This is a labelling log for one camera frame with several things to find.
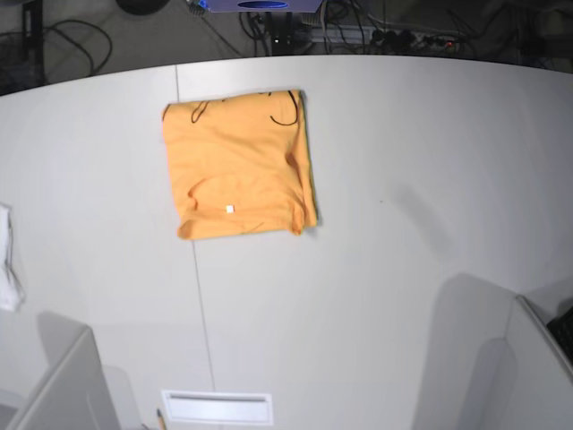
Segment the orange T-shirt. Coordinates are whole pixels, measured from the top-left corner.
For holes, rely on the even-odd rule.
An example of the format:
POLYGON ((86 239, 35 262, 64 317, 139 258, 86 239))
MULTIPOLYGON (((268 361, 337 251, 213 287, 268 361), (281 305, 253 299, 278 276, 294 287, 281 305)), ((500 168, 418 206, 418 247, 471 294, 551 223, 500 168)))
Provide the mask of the orange T-shirt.
POLYGON ((179 238, 317 226, 300 90, 169 104, 162 131, 179 238))

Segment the white paper label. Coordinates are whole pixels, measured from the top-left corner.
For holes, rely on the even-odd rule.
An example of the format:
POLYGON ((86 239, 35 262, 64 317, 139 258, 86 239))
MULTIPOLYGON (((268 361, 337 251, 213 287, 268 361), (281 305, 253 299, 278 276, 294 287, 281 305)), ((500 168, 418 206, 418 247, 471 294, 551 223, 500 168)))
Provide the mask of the white paper label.
POLYGON ((163 390, 167 417, 174 422, 228 426, 273 426, 272 396, 163 390))

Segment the blue grey box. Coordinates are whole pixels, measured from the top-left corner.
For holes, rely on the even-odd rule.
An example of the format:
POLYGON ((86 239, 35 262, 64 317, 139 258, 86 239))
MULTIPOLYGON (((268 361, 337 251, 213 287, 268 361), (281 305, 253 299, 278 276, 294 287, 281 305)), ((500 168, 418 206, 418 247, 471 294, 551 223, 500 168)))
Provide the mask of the blue grey box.
POLYGON ((200 1, 213 13, 238 12, 291 12, 314 13, 321 6, 321 0, 206 0, 200 1))

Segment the pencil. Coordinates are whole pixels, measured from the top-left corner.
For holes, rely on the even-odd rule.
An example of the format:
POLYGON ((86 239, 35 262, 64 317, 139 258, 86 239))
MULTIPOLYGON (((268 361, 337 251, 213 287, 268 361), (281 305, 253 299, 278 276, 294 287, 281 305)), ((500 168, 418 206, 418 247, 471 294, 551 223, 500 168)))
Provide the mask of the pencil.
POLYGON ((157 415, 159 429, 160 430, 167 430, 167 425, 165 423, 165 419, 163 418, 163 415, 162 415, 159 408, 156 409, 156 415, 157 415))

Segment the grey partition left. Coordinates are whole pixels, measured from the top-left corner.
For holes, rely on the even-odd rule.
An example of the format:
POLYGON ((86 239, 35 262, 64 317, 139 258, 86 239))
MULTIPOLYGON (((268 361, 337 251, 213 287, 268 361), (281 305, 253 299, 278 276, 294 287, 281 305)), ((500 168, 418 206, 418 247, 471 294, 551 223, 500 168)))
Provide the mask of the grey partition left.
POLYGON ((3 429, 119 429, 93 330, 51 312, 38 315, 47 370, 26 397, 1 390, 3 429))

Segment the grey partition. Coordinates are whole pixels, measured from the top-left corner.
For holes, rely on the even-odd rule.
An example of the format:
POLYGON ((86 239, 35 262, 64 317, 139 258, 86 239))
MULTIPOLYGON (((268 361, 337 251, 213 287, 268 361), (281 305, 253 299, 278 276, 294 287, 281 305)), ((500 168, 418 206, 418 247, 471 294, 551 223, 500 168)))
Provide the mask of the grey partition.
POLYGON ((477 429, 570 429, 572 366, 524 297, 473 375, 477 429))
POLYGON ((3 429, 119 429, 93 330, 51 312, 38 315, 47 370, 26 397, 1 390, 3 429))

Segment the grey partition right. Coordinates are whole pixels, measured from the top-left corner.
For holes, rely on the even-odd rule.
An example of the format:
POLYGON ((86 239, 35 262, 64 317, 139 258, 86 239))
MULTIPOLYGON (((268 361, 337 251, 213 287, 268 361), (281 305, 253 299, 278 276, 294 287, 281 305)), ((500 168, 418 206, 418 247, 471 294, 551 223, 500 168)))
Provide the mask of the grey partition right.
POLYGON ((477 429, 570 429, 572 366, 524 297, 473 375, 477 429))

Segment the white cloth at left edge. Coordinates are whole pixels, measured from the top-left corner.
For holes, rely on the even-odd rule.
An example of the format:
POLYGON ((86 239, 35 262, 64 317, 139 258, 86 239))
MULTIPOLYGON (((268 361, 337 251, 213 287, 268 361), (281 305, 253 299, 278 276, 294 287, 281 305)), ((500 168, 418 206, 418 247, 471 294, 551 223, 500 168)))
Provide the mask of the white cloth at left edge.
POLYGON ((11 208, 1 204, 1 309, 18 312, 25 299, 13 271, 13 226, 11 208))

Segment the black keyboard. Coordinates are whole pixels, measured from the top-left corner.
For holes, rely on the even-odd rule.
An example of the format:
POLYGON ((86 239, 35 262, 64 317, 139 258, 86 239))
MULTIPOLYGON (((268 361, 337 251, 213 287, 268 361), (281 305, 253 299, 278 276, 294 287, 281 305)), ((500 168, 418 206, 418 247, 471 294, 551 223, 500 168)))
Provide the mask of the black keyboard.
POLYGON ((560 346, 560 349, 567 356, 569 361, 573 360, 573 308, 565 314, 556 317, 547 324, 549 332, 560 346))

